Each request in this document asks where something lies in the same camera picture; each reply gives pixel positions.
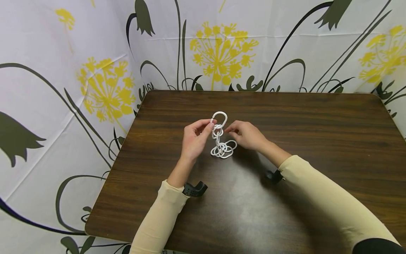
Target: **person's left hand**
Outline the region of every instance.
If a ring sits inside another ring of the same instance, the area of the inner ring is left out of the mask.
[[[208,136],[210,136],[217,120],[201,119],[184,129],[181,158],[195,161],[202,153]]]

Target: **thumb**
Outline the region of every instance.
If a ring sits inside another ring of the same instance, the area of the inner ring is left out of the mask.
[[[237,133],[235,133],[233,131],[230,131],[229,134],[230,134],[230,136],[233,137],[233,139],[235,141],[237,141],[238,144],[240,143],[240,141],[241,141],[241,136],[240,135],[238,135]]]
[[[202,133],[200,134],[200,136],[202,137],[202,139],[206,140],[206,139],[209,137],[210,133],[212,132],[213,128],[214,128],[214,124],[213,124],[213,123],[209,123],[209,124],[204,128],[204,130],[202,131]]]

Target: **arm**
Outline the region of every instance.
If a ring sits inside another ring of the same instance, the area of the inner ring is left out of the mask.
[[[168,180],[162,182],[158,197],[142,221],[131,245],[130,254],[161,254],[178,214],[188,200],[182,192],[197,157],[216,121],[199,120],[184,129],[182,153]]]
[[[361,202],[307,161],[297,155],[292,156],[268,141],[251,123],[235,121],[226,132],[239,145],[257,150],[277,166],[289,185],[303,193],[335,223],[351,250],[356,244],[371,238],[399,244],[385,225]]]

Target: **rope loop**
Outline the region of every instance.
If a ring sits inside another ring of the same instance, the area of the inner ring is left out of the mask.
[[[213,156],[216,156],[218,158],[226,159],[226,158],[230,157],[231,155],[233,155],[234,149],[237,148],[237,142],[234,140],[229,140],[225,143],[220,142],[220,137],[224,134],[223,127],[227,122],[227,114],[222,111],[215,112],[212,116],[212,119],[210,120],[211,123],[213,122],[213,119],[215,118],[215,116],[218,114],[223,115],[225,119],[222,124],[214,125],[214,128],[212,130],[212,139],[215,140],[216,146],[210,151],[210,154]],[[228,145],[228,143],[230,143],[230,142],[234,143],[233,147]]]

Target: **wooden table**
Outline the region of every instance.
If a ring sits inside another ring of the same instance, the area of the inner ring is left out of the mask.
[[[309,161],[406,245],[406,145],[371,94],[150,91],[86,232],[131,242],[179,158],[183,127],[216,111],[227,113],[226,126],[249,121]],[[223,160],[210,155],[213,146],[209,139],[189,178],[209,188],[188,200],[166,248],[191,254],[343,252],[337,230],[300,193],[264,178],[275,167],[262,156],[238,147]]]

